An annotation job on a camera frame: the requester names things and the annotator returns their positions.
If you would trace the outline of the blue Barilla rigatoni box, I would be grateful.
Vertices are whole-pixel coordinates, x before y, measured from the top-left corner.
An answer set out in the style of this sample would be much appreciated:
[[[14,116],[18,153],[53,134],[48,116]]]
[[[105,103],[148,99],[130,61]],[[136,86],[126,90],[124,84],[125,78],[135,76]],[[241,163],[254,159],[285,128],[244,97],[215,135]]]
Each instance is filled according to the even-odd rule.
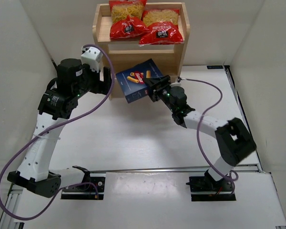
[[[148,95],[144,79],[163,77],[163,74],[152,59],[116,74],[117,82],[127,103],[132,103]]]

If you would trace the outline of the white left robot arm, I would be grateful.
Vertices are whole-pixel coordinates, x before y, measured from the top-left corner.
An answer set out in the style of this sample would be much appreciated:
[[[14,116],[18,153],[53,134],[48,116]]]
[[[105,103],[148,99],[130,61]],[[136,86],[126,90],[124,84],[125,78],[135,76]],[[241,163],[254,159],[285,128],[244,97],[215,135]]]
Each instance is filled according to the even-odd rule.
[[[112,85],[111,69],[95,70],[79,59],[64,59],[56,68],[57,76],[47,85],[38,106],[34,138],[36,141],[17,170],[9,172],[7,180],[28,191],[51,198],[67,177],[81,183],[87,181],[88,171],[73,166],[65,174],[49,171],[53,151],[64,122],[69,120],[78,100],[86,93],[107,95]]]

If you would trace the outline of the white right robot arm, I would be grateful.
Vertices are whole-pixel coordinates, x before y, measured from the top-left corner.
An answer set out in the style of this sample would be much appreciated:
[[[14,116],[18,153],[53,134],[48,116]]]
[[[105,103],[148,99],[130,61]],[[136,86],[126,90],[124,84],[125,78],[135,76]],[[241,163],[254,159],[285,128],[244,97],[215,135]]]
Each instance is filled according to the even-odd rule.
[[[206,190],[219,189],[225,180],[235,189],[239,176],[234,168],[256,150],[256,143],[243,121],[239,118],[220,120],[207,116],[206,108],[202,113],[187,103],[184,88],[171,83],[170,76],[146,78],[149,97],[153,102],[162,101],[172,113],[174,122],[187,129],[196,130],[198,147],[210,166],[205,172],[203,187]],[[220,157],[212,164],[205,154],[200,141],[200,133],[213,137],[218,144]]]

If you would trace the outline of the red fusilli pasta bag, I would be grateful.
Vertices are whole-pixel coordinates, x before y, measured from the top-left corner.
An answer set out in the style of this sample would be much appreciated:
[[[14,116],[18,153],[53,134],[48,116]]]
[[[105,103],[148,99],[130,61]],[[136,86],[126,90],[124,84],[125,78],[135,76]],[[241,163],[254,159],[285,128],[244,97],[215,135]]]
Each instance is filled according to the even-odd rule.
[[[179,9],[151,9],[145,10],[142,21],[149,29],[139,41],[144,45],[181,44],[184,39],[178,28]]]
[[[110,39],[128,39],[150,32],[142,21],[147,1],[145,0],[110,0],[112,26]]]

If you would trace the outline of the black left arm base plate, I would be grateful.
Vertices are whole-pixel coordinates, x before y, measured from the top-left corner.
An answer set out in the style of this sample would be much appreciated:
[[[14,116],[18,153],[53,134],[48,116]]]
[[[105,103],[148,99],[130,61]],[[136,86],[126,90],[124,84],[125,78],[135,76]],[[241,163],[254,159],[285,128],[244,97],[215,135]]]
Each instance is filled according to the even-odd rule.
[[[65,188],[61,192],[63,200],[103,200],[105,190],[105,173],[90,173],[83,179],[83,182],[91,184],[83,184],[80,186]]]

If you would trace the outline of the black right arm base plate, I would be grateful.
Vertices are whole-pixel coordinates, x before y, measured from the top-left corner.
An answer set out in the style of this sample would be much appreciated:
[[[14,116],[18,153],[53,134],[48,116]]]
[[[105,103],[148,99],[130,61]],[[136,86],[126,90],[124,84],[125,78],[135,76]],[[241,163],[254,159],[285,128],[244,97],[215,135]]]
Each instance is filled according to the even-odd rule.
[[[186,185],[190,187],[192,202],[236,201],[231,182],[224,179],[213,186],[204,176],[194,176],[189,177]]]

